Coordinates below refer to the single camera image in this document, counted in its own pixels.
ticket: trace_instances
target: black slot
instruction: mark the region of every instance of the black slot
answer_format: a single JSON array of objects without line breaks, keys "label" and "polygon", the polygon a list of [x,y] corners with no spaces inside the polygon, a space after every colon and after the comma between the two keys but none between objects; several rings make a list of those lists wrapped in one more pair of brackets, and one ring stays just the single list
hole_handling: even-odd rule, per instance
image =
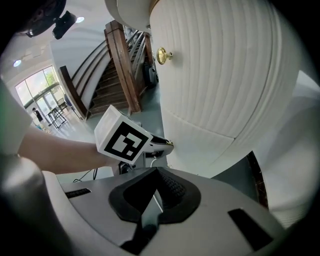
[{"label": "black slot", "polygon": [[151,135],[153,136],[152,139],[151,139],[152,143],[155,143],[155,144],[167,144],[169,142],[169,140],[167,140],[165,138],[161,138],[159,136],[153,135],[152,133],[151,133]]},{"label": "black slot", "polygon": [[265,247],[273,239],[242,209],[228,211],[245,239],[255,251]]},{"label": "black slot", "polygon": [[88,193],[91,193],[91,191],[87,188],[82,188],[82,189],[79,189],[79,190],[75,190],[75,191],[70,191],[70,192],[66,192],[65,195],[67,198],[75,198],[75,197],[78,197],[78,196],[82,196],[82,195],[85,195],[85,194],[88,194]]}]

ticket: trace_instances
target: human arm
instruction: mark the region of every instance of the human arm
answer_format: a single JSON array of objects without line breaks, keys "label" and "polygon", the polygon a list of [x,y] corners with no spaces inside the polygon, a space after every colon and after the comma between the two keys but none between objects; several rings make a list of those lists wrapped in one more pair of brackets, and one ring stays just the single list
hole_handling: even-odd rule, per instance
[{"label": "human arm", "polygon": [[118,160],[97,151],[96,144],[52,136],[30,127],[20,145],[19,155],[35,162],[43,171],[76,173],[103,166],[116,169]]}]

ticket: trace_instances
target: window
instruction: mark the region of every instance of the window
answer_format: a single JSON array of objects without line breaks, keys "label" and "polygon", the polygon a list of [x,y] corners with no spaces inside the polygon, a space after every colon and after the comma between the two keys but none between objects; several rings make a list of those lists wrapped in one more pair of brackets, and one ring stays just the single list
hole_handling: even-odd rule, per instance
[{"label": "window", "polygon": [[52,86],[53,84],[58,82],[52,66],[47,67],[46,69],[43,70],[43,72],[44,72],[46,81],[49,84],[49,86]]},{"label": "window", "polygon": [[29,76],[19,83],[15,89],[25,108],[35,102],[36,108],[40,108],[44,115],[57,107],[58,101],[64,98],[64,91],[58,84],[52,66]]},{"label": "window", "polygon": [[47,87],[49,87],[43,70],[33,74],[32,76],[27,78],[25,82],[30,90],[32,97],[36,96],[37,94],[45,90]]},{"label": "window", "polygon": [[16,87],[16,92],[19,95],[19,98],[23,105],[27,104],[30,100],[32,100],[32,96],[28,90],[26,81],[19,83]]}]

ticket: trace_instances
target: white cube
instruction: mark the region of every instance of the white cube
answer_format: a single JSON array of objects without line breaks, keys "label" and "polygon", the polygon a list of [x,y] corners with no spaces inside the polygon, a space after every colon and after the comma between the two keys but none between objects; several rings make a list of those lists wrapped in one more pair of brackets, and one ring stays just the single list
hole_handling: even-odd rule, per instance
[{"label": "white cube", "polygon": [[152,135],[110,105],[96,128],[94,137],[98,152],[134,164],[152,139]]}]

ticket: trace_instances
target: brass door knob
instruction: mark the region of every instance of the brass door knob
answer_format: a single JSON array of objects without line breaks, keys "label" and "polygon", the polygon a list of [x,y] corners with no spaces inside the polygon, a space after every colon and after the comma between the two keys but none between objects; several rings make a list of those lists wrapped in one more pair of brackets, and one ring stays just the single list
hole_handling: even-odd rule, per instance
[{"label": "brass door knob", "polygon": [[172,59],[172,52],[167,53],[165,48],[160,47],[156,51],[156,59],[159,62],[160,65],[163,65],[166,63],[167,59],[171,60]]}]

